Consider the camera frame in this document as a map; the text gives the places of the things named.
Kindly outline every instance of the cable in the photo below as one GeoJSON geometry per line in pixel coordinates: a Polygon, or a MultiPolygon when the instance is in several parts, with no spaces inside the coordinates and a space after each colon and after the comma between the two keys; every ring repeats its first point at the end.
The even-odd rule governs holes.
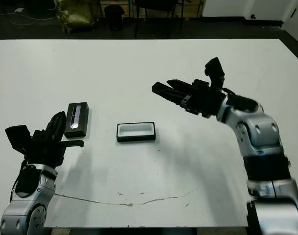
{"type": "Polygon", "coordinates": [[[10,21],[12,24],[17,25],[17,26],[28,26],[28,25],[35,24],[35,23],[41,21],[41,20],[36,20],[36,21],[34,21],[34,22],[32,22],[32,23],[25,23],[25,24],[24,24],[24,23],[15,23],[14,21],[10,20],[9,18],[3,18],[3,17],[0,17],[0,19],[2,19],[2,20],[8,20],[8,21],[10,21]]]}
{"type": "MultiPolygon", "coordinates": [[[[52,14],[53,12],[50,12],[48,14],[46,14],[45,17],[49,16],[50,14],[52,14]]],[[[16,25],[16,26],[28,26],[28,25],[32,25],[32,24],[35,24],[39,21],[43,21],[43,20],[51,20],[51,19],[54,19],[55,17],[50,17],[50,18],[43,18],[43,19],[37,19],[37,18],[33,18],[33,17],[29,17],[29,16],[26,16],[26,15],[22,15],[22,14],[18,14],[18,13],[5,13],[5,14],[0,14],[0,16],[4,16],[4,15],[20,15],[20,16],[24,16],[24,17],[27,17],[27,18],[30,18],[30,19],[34,19],[36,21],[32,22],[32,23],[15,23],[14,21],[12,21],[11,19],[9,18],[5,18],[5,17],[0,17],[0,19],[2,20],[8,20],[11,22],[11,24],[13,25],[16,25]]]]}
{"type": "Polygon", "coordinates": [[[40,20],[40,21],[45,21],[45,20],[50,20],[50,19],[52,19],[52,18],[44,18],[44,19],[33,18],[33,17],[26,16],[26,15],[19,14],[19,13],[5,13],[5,14],[0,14],[0,16],[5,16],[5,15],[19,15],[19,16],[27,17],[27,18],[29,18],[29,19],[40,20]]]}

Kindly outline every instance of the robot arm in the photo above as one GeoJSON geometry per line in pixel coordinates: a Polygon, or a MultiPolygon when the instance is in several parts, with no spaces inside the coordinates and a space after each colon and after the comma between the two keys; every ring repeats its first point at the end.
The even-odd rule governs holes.
{"type": "Polygon", "coordinates": [[[152,91],[203,117],[216,116],[236,134],[248,175],[248,232],[298,234],[298,187],[289,173],[276,122],[256,101],[223,88],[224,72],[218,58],[206,64],[211,85],[196,79],[191,85],[170,80],[157,82],[152,91]]]}
{"type": "Polygon", "coordinates": [[[61,141],[66,126],[64,112],[57,113],[46,130],[31,137],[25,125],[7,128],[12,147],[24,161],[11,191],[11,202],[1,219],[0,235],[41,235],[48,204],[55,192],[55,168],[63,163],[66,147],[83,141],[61,141]]]}

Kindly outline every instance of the table surface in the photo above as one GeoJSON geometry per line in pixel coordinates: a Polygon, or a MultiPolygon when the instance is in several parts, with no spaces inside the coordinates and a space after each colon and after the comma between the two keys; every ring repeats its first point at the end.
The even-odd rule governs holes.
{"type": "Polygon", "coordinates": [[[85,147],[68,148],[56,168],[46,226],[246,226],[247,176],[232,130],[151,91],[157,81],[208,80],[215,56],[225,87],[277,121],[298,182],[298,59],[280,40],[5,40],[0,218],[23,160],[4,129],[26,124],[32,134],[69,103],[87,102],[85,147]],[[117,143],[118,123],[146,121],[155,142],[117,143]]]}

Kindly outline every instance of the trash can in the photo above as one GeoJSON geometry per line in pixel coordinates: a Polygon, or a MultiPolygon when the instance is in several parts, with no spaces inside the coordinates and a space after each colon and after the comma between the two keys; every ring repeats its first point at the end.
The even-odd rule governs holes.
{"type": "Polygon", "coordinates": [[[105,18],[107,19],[112,31],[120,31],[123,28],[122,15],[125,11],[120,5],[109,5],[104,9],[105,18]]]}

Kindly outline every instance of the gold bag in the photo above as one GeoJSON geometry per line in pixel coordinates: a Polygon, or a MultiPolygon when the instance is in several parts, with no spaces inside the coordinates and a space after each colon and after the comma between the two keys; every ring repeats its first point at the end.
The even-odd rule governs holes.
{"type": "Polygon", "coordinates": [[[93,28],[94,16],[91,0],[54,0],[56,16],[63,32],[93,28]]]}

